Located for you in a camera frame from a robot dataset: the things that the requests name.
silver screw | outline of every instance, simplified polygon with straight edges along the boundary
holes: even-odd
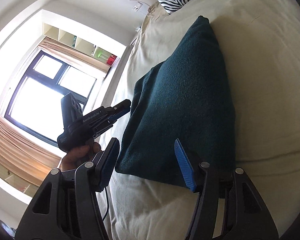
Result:
[[[86,168],[91,168],[91,167],[93,166],[93,162],[86,162],[86,163],[84,164],[84,166],[85,166]]]
[[[241,169],[241,168],[236,168],[236,169],[235,169],[235,172],[238,173],[238,174],[243,174],[243,173],[244,173],[244,170]]]
[[[200,166],[203,168],[208,168],[208,167],[210,167],[210,163],[202,162],[202,163],[200,163]]]
[[[58,168],[54,168],[54,169],[52,169],[52,170],[50,171],[50,173],[51,173],[52,175],[56,175],[56,174],[59,173],[59,169],[58,169]]]

folded cloth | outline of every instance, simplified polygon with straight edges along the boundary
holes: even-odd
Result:
[[[117,172],[185,187],[177,138],[210,165],[235,167],[234,106],[207,18],[198,17],[173,54],[137,81],[130,114]]]

window pane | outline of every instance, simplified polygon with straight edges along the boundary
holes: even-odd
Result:
[[[70,67],[63,76],[60,85],[87,98],[95,80],[94,77]]]
[[[54,79],[61,66],[61,62],[56,61],[48,56],[43,56],[37,63],[37,65],[34,67],[34,70],[51,79]]]
[[[11,117],[54,141],[63,133],[61,98],[64,95],[27,78],[14,100]]]

peach curtain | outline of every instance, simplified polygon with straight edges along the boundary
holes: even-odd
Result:
[[[110,68],[109,65],[49,37],[45,37],[40,42],[39,48],[60,57],[63,61],[70,65],[82,65],[82,63],[87,64],[88,66],[96,68],[104,73],[104,76]]]
[[[0,117],[0,164],[40,186],[61,158],[25,138],[9,121]]]

beige bed sheet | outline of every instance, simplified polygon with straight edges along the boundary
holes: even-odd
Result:
[[[226,62],[236,110],[237,165],[257,187],[281,235],[300,211],[300,8],[295,0],[191,0],[172,15],[153,7],[113,105],[132,99],[136,81],[172,54],[199,15],[210,20]],[[111,137],[122,139],[128,119],[122,117],[101,137],[103,148]],[[116,172],[108,190],[105,225],[112,239],[184,239],[196,200],[189,190]],[[104,212],[104,194],[98,199]]]

